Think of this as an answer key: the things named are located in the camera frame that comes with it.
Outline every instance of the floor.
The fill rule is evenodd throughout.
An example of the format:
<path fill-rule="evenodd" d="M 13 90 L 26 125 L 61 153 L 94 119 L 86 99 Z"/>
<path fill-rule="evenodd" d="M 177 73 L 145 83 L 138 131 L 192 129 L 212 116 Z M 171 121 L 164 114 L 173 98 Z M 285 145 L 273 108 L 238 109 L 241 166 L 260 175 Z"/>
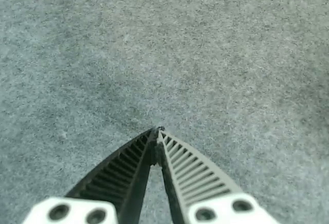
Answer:
<path fill-rule="evenodd" d="M 2 222 L 163 125 L 281 223 L 327 223 L 328 58 L 329 0 L 0 0 Z M 170 223 L 164 191 L 152 170 L 140 223 Z"/>

